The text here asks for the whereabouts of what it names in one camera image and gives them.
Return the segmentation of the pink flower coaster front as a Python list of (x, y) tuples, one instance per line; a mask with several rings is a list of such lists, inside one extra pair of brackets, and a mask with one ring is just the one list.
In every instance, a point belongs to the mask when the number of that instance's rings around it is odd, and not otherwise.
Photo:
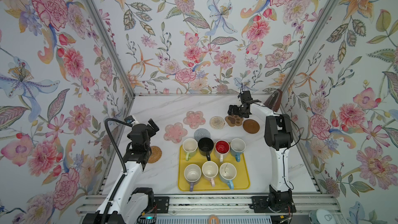
[(169, 124), (165, 127), (164, 139), (178, 144), (188, 134), (188, 131), (183, 127), (183, 124), (177, 122), (175, 124)]

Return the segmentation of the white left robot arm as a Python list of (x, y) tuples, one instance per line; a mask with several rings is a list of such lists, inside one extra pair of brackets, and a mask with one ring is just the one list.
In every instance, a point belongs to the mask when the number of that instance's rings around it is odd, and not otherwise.
[[(125, 154), (122, 155), (115, 142), (109, 123), (115, 122), (130, 127), (127, 135), (128, 143)], [(122, 170), (114, 183), (109, 195), (95, 213), (86, 214), (83, 224), (135, 224), (143, 214), (155, 209), (155, 199), (152, 188), (137, 187), (140, 178), (152, 155), (150, 139), (159, 131), (152, 119), (147, 124), (139, 123), (133, 116), (123, 121), (107, 118), (104, 121), (105, 130), (121, 162)]]

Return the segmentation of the round brown wooden coaster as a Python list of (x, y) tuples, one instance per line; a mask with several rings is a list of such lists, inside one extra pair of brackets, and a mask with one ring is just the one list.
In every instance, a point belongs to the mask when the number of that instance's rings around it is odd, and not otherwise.
[(247, 119), (243, 122), (243, 129), (249, 134), (256, 134), (260, 130), (260, 125), (255, 120)]

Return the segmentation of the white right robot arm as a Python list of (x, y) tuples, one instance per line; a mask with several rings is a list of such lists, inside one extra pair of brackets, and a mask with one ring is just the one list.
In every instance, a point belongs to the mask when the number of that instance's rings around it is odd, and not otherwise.
[(230, 105), (228, 115), (241, 118), (255, 115), (265, 124), (264, 140), (271, 150), (270, 194), (274, 196), (291, 194), (293, 188), (289, 185), (288, 154), (293, 146), (293, 123), (288, 115), (278, 112), (282, 91), (277, 89), (264, 103), (253, 99), (249, 90), (240, 92), (238, 99), (240, 105)]

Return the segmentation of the aluminium corner post left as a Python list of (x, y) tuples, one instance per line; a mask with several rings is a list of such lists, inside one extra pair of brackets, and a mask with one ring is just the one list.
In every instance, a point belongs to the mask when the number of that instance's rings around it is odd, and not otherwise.
[(89, 15), (92, 18), (94, 25), (98, 29), (98, 35), (100, 36), (101, 40), (104, 43), (104, 46), (106, 47), (107, 51), (110, 54), (110, 58), (113, 61), (116, 71), (120, 76), (120, 79), (126, 90), (126, 93), (129, 95), (131, 99), (135, 99), (134, 90), (132, 89), (130, 81), (128, 80), (127, 75), (122, 67), (115, 46), (112, 43), (112, 39), (107, 34), (107, 28), (100, 16), (100, 13), (95, 5), (94, 0), (83, 0), (83, 2), (86, 3), (88, 6)]

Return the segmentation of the aluminium rail base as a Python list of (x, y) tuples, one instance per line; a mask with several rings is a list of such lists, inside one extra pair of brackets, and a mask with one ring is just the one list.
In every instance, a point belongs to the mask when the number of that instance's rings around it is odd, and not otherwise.
[(207, 223), (215, 216), (220, 223), (232, 224), (302, 224), (315, 221), (311, 213), (324, 210), (338, 224), (345, 224), (341, 209), (331, 195), (293, 194), (292, 202), (271, 204), (266, 194), (188, 194), (155, 195), (137, 192), (122, 201), (105, 195), (84, 198), (78, 207), (81, 218), (93, 215), (93, 223), (100, 223), (105, 208), (108, 214), (122, 216), (124, 222), (134, 223), (140, 217), (143, 223)]

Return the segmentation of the black mug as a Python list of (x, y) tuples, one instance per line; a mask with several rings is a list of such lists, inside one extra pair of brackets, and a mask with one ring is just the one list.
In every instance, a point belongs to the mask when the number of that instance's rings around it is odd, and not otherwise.
[(214, 142), (210, 138), (201, 138), (198, 141), (198, 149), (202, 156), (204, 156), (208, 161), (211, 160), (211, 152), (214, 149)]

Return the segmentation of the multicolour woven round coaster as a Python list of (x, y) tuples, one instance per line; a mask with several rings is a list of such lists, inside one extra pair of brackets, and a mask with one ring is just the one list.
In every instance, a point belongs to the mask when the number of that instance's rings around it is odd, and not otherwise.
[(225, 120), (220, 116), (214, 116), (209, 121), (210, 126), (215, 130), (221, 130), (225, 127)]

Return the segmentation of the pink flower coaster rear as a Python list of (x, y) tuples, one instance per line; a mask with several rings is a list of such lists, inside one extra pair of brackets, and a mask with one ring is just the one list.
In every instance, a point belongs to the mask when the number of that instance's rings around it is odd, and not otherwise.
[(199, 126), (204, 125), (206, 120), (203, 112), (201, 111), (188, 111), (186, 117), (183, 119), (183, 123), (188, 125), (191, 129), (197, 129)]

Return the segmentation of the yellow tray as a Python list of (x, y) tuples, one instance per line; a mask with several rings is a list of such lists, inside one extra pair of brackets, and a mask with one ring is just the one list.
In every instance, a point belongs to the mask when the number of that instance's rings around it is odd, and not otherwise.
[[(179, 150), (179, 170), (178, 170), (178, 188), (181, 191), (190, 191), (190, 183), (185, 179), (184, 171), (186, 167), (190, 164), (196, 164), (197, 166), (202, 168), (202, 165), (207, 161), (207, 158), (202, 156), (198, 151), (197, 153), (190, 158), (188, 161), (186, 160), (186, 152), (183, 150), (183, 147), (180, 146)], [(235, 157), (233, 157), (230, 153), (224, 159), (224, 163), (231, 163), (235, 166), (237, 170), (237, 175), (233, 179), (234, 190), (246, 190), (250, 187), (250, 177), (246, 167), (246, 160), (244, 154), (240, 156), (240, 162), (237, 162)], [(223, 191), (230, 190), (227, 184), (223, 183), (220, 180), (219, 175), (215, 178), (215, 186), (211, 185), (209, 180), (206, 180), (202, 175), (198, 184), (194, 185), (193, 192), (199, 191)]]

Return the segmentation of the pink flower coaster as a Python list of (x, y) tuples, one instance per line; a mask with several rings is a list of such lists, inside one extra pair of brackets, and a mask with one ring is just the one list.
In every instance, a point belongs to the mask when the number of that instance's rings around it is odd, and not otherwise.
[(191, 129), (197, 129), (199, 126), (204, 125), (206, 120), (203, 112), (201, 111), (188, 111), (186, 117), (183, 119), (183, 123), (188, 125)]
[(188, 134), (188, 131), (183, 127), (183, 124), (177, 122), (175, 124), (169, 124), (165, 127), (164, 139), (178, 144)]

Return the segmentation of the round rattan woven coaster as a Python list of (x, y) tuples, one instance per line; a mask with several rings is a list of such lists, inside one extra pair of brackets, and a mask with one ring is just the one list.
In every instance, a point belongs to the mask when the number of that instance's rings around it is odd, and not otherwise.
[(151, 155), (149, 157), (148, 163), (153, 164), (160, 160), (162, 157), (162, 150), (158, 146), (151, 146)]

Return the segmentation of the white round device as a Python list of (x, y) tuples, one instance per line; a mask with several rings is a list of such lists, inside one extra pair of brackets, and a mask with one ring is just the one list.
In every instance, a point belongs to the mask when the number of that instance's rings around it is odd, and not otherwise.
[(312, 210), (308, 217), (311, 224), (336, 224), (335, 217), (325, 209)]

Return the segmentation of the aluminium corner post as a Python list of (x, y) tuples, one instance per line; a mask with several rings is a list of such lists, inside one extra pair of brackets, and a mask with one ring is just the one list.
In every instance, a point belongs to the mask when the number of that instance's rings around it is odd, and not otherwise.
[(318, 20), (316, 21), (315, 25), (309, 32), (309, 36), (307, 40), (305, 41), (302, 49), (299, 51), (297, 58), (295, 59), (289, 73), (287, 74), (286, 79), (284, 80), (284, 83), (280, 87), (280, 90), (283, 93), (286, 93), (288, 91), (288, 87), (293, 81), (295, 74), (297, 73), (297, 70), (300, 68), (301, 63), (303, 60), (306, 58), (307, 53), (311, 50), (312, 45), (316, 42), (316, 39), (318, 38), (320, 32), (322, 29), (326, 26), (326, 23), (335, 9), (335, 7), (338, 5), (339, 0), (327, 0), (326, 4), (323, 8), (322, 13), (320, 14)]
[(132, 89), (130, 81), (128, 80), (127, 75), (122, 67), (115, 46), (112, 43), (112, 39), (107, 34), (107, 28), (100, 16), (100, 13), (95, 5), (94, 0), (83, 0), (83, 2), (86, 3), (88, 6), (89, 15), (92, 18), (94, 25), (98, 29), (98, 35), (100, 36), (101, 40), (104, 43), (104, 46), (106, 47), (107, 51), (110, 54), (110, 58), (113, 61), (116, 71), (120, 76), (120, 79), (126, 90), (126, 93), (129, 95), (131, 99), (135, 99), (134, 90)]

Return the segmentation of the green mug white inside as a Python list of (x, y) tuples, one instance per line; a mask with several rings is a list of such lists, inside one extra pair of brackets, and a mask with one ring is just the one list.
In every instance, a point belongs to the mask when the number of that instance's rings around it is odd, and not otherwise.
[(185, 160), (189, 161), (197, 154), (198, 142), (192, 138), (186, 139), (182, 144), (182, 149), (185, 153)]

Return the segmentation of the grey blue woven coaster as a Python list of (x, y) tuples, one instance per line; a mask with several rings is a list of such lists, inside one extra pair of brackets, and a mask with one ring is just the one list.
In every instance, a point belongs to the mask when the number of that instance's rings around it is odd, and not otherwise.
[(211, 138), (210, 132), (207, 129), (204, 129), (204, 128), (197, 129), (195, 131), (195, 133), (194, 133), (194, 139), (196, 141), (199, 141), (200, 139), (203, 139), (203, 138), (209, 138), (210, 139)]

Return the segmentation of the red inside white mug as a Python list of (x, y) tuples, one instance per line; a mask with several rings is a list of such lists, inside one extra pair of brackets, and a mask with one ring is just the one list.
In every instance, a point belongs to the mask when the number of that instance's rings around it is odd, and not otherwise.
[(215, 157), (219, 160), (220, 163), (225, 162), (229, 152), (230, 144), (227, 141), (219, 140), (215, 143), (214, 153)]

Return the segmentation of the aluminium corner post right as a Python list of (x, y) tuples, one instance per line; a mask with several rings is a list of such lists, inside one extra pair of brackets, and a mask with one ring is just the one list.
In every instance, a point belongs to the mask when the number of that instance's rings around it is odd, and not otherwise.
[(286, 79), (284, 80), (284, 83), (280, 87), (280, 90), (283, 93), (286, 93), (288, 91), (288, 87), (293, 81), (295, 74), (297, 73), (297, 70), (300, 68), (301, 63), (303, 60), (306, 58), (307, 53), (311, 50), (312, 45), (316, 42), (316, 39), (318, 38), (320, 32), (322, 29), (326, 26), (326, 23), (335, 9), (335, 7), (338, 5), (339, 0), (327, 0), (326, 4), (323, 8), (322, 13), (320, 14), (318, 20), (316, 21), (315, 25), (309, 32), (309, 36), (307, 40), (305, 41), (302, 49), (299, 51), (297, 58), (295, 59), (289, 73), (287, 74)]

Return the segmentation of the brown paw print coaster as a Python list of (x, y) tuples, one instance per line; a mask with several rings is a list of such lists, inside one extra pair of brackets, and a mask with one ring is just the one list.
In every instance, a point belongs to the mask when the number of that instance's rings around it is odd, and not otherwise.
[(239, 127), (243, 124), (244, 118), (237, 115), (228, 115), (225, 117), (225, 121), (230, 127)]

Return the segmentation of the blue mug rear row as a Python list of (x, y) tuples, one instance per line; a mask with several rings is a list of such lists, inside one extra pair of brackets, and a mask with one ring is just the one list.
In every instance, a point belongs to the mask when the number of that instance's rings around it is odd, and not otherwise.
[(231, 155), (235, 158), (236, 162), (241, 161), (241, 156), (246, 149), (246, 143), (242, 139), (233, 139), (230, 143)]

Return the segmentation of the brown wooden metronome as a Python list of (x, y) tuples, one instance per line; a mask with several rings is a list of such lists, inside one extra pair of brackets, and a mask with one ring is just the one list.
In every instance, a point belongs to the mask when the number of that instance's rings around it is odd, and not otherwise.
[(276, 89), (265, 101), (264, 105), (274, 112), (278, 112), (282, 102), (283, 92)]

